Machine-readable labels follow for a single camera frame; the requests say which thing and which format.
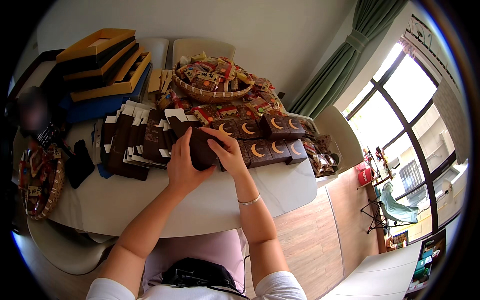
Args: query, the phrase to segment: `marble tabletop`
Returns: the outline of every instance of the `marble tabletop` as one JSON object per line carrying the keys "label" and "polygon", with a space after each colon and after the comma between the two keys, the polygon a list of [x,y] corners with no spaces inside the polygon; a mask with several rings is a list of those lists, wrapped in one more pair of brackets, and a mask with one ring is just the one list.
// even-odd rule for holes
{"label": "marble tabletop", "polygon": [[[84,139],[92,156],[91,133],[95,120],[75,124],[66,142],[73,146]],[[317,182],[308,160],[250,169],[272,217],[302,207],[317,195]],[[78,189],[68,181],[50,219],[88,232],[119,236],[166,186],[166,170],[151,168],[146,181],[114,175],[105,179],[97,167]],[[220,232],[240,227],[233,178],[220,168],[172,212],[163,238]]]}

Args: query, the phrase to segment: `window frame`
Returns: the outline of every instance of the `window frame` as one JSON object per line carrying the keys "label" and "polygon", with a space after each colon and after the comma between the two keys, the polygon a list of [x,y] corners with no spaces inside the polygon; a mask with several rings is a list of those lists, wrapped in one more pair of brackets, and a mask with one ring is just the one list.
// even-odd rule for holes
{"label": "window frame", "polygon": [[[395,200],[398,201],[403,197],[406,197],[408,194],[413,193],[417,189],[421,188],[422,186],[426,185],[427,187],[427,196],[430,201],[430,209],[432,213],[432,232],[427,234],[426,236],[429,235],[434,235],[437,232],[439,232],[441,229],[443,229],[448,223],[450,223],[453,219],[455,219],[458,215],[459,212],[455,213],[454,216],[452,216],[445,224],[442,224],[441,227],[439,227],[438,224],[438,207],[437,207],[437,201],[435,197],[435,190],[433,187],[433,182],[439,178],[445,171],[450,168],[450,166],[456,161],[456,154],[455,151],[444,161],[441,163],[439,167],[437,167],[434,171],[430,172],[427,164],[427,159],[425,155],[423,154],[422,148],[420,146],[420,143],[413,132],[413,126],[417,124],[417,122],[420,120],[421,117],[425,115],[425,113],[432,107],[433,105],[433,99],[431,98],[428,103],[425,105],[424,108],[417,114],[417,116],[409,123],[407,122],[407,119],[403,115],[402,111],[398,107],[398,105],[395,103],[395,101],[392,99],[392,97],[388,94],[388,92],[384,89],[385,83],[392,77],[393,73],[397,70],[398,66],[401,64],[403,59],[405,58],[407,54],[405,52],[400,52],[400,54],[397,56],[395,59],[394,63],[390,68],[385,72],[385,74],[381,77],[381,79],[376,82],[373,78],[370,80],[370,82],[373,84],[373,88],[371,91],[368,92],[368,94],[360,101],[360,103],[353,108],[353,110],[347,115],[346,119],[347,121],[350,121],[364,106],[365,104],[370,100],[370,98],[378,91],[380,94],[384,97],[384,99],[387,101],[388,105],[392,108],[398,119],[400,120],[400,123],[403,126],[403,130],[395,136],[391,141],[389,141],[386,145],[382,147],[382,150],[387,149],[389,146],[391,146],[395,141],[397,141],[403,134],[407,134],[410,141],[412,142],[413,150],[417,154],[417,158],[419,159],[419,163],[424,175],[425,180],[418,184],[416,187],[414,187],[412,190],[404,193],[403,195],[397,197]],[[433,82],[433,84],[438,88],[438,81],[435,79],[435,77],[432,75],[432,73],[425,67],[425,65],[417,58],[414,58],[414,61],[420,66],[420,68],[427,74],[429,79]]]}

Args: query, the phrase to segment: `window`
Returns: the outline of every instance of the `window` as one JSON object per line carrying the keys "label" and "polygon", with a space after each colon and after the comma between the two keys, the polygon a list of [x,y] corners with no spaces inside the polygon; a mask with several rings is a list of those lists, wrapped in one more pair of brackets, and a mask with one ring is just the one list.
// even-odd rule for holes
{"label": "window", "polygon": [[395,44],[343,115],[362,146],[373,155],[376,147],[381,148],[389,162],[393,178],[379,168],[374,186],[381,191],[390,182],[398,203],[418,207],[417,224],[389,229],[393,235],[408,230],[413,241],[438,232],[458,214],[454,195],[445,191],[460,171],[454,168],[455,148],[432,101],[438,83],[420,61],[402,50]]}

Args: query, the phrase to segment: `gold crescent moon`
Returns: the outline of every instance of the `gold crescent moon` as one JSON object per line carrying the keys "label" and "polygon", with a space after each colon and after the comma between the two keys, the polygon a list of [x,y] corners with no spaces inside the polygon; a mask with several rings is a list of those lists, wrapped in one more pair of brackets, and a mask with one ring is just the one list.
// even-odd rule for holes
{"label": "gold crescent moon", "polygon": [[295,144],[292,144],[292,146],[290,147],[290,148],[292,148],[293,153],[295,153],[296,155],[301,155],[301,153],[299,153],[299,152],[297,152],[297,151],[295,150],[294,145],[295,145]]}
{"label": "gold crescent moon", "polygon": [[260,154],[257,152],[257,149],[255,149],[255,146],[257,146],[257,144],[253,144],[252,145],[252,153],[255,155],[255,156],[258,156],[258,157],[264,157],[265,154]]}
{"label": "gold crescent moon", "polygon": [[247,123],[244,123],[241,128],[243,129],[243,131],[245,131],[246,134],[254,134],[254,132],[251,132],[247,129]]}
{"label": "gold crescent moon", "polygon": [[272,118],[272,125],[273,125],[273,127],[277,128],[277,129],[283,129],[282,126],[278,126],[278,125],[275,123],[275,118]]}
{"label": "gold crescent moon", "polygon": [[233,132],[232,132],[232,133],[226,132],[226,131],[223,129],[223,125],[225,125],[225,123],[220,124],[220,126],[218,127],[218,130],[221,131],[221,132],[223,132],[223,133],[226,134],[226,135],[232,135]]}
{"label": "gold crescent moon", "polygon": [[276,146],[275,146],[275,143],[276,143],[276,142],[273,142],[273,143],[272,143],[273,151],[277,152],[278,154],[282,154],[283,151],[278,150],[278,149],[276,148]]}
{"label": "gold crescent moon", "polygon": [[298,129],[298,127],[293,126],[293,124],[292,124],[292,119],[289,119],[289,120],[288,120],[288,123],[290,124],[290,126],[291,126],[293,129]]}

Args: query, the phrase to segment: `bracelet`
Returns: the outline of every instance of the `bracelet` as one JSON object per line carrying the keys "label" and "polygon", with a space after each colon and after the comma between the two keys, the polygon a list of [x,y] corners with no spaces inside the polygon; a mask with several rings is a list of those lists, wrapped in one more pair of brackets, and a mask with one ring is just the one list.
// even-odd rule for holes
{"label": "bracelet", "polygon": [[255,202],[257,202],[258,200],[260,200],[260,192],[258,193],[258,197],[257,197],[255,200],[250,201],[250,202],[243,203],[243,202],[240,202],[240,201],[237,199],[238,203],[241,204],[241,205],[251,205],[251,204],[254,204]]}

